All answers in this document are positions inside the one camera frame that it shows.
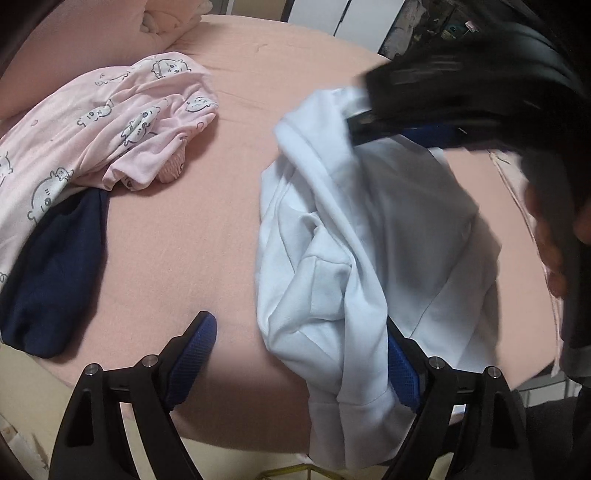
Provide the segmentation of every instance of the white cloth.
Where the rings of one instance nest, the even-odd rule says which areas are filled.
[[[441,158],[403,137],[353,149],[357,89],[319,91],[275,128],[262,175],[257,320],[307,381],[310,456],[392,458],[414,419],[389,385],[386,319],[428,356],[495,363],[499,245]]]

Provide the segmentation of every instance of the cartoon face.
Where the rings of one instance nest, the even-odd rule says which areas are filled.
[[[91,122],[96,122],[99,118],[103,116],[108,116],[111,114],[111,110],[113,109],[113,102],[109,100],[105,106],[100,106],[91,110],[86,115],[81,116],[78,121],[76,122],[77,125],[81,127],[85,127],[87,124]]]
[[[8,177],[14,169],[10,166],[10,160],[8,159],[8,152],[0,154],[0,187],[6,177]]]
[[[211,106],[217,108],[217,103],[207,97],[195,97],[193,100],[186,102],[185,110],[187,112],[199,112]]]
[[[123,145],[127,147],[129,144],[136,144],[142,140],[148,133],[152,122],[156,119],[159,112],[160,107],[153,106],[138,115],[135,120],[129,122],[127,128],[121,132],[121,138],[124,139]]]
[[[33,190],[31,197],[31,210],[27,218],[37,224],[43,214],[49,210],[53,201],[61,193],[68,183],[68,180],[74,175],[74,170],[66,170],[59,167],[52,171],[49,176],[42,180]]]
[[[101,85],[107,85],[107,83],[121,83],[121,82],[123,82],[123,80],[125,80],[129,76],[130,73],[131,72],[125,72],[125,73],[122,73],[121,75],[111,78],[111,79],[99,80],[98,82],[95,82],[95,85],[101,86]],[[104,73],[100,74],[100,78],[103,78],[104,76],[105,76]]]
[[[162,59],[152,66],[152,72],[154,72],[158,79],[190,71],[191,69],[183,60]]]

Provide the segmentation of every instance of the light blue garment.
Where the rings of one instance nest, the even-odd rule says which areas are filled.
[[[358,469],[392,458],[414,419],[388,382],[386,318],[428,356],[495,363],[499,245],[437,158],[404,137],[353,149],[360,90],[312,94],[275,128],[262,175],[257,320],[307,381],[310,456]]]

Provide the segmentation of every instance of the pink bed sheet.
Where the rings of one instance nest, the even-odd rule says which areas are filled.
[[[40,361],[73,385],[85,365],[133,365],[179,335],[200,310],[217,344],[188,400],[182,435],[219,446],[300,452],[309,417],[304,382],[269,355],[255,322],[259,177],[273,162],[272,128],[313,90],[350,83],[382,62],[317,31],[208,15],[172,47],[214,75],[219,120],[187,148],[183,175],[136,194],[115,189],[96,304],[70,349]],[[519,210],[486,154],[449,154],[462,185],[502,241],[501,367],[516,385],[554,355],[543,269]]]

